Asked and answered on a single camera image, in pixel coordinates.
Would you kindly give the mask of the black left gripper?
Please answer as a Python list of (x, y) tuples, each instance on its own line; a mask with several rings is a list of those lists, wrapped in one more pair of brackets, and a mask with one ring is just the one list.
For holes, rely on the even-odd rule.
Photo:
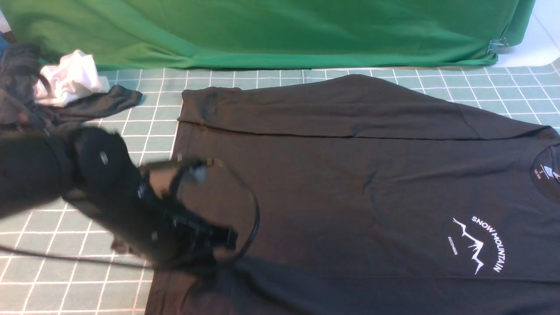
[(238, 233), (218, 227), (172, 196), (153, 192), (112, 199), (112, 249), (148, 261), (156, 268), (213, 268), (216, 247), (234, 251)]

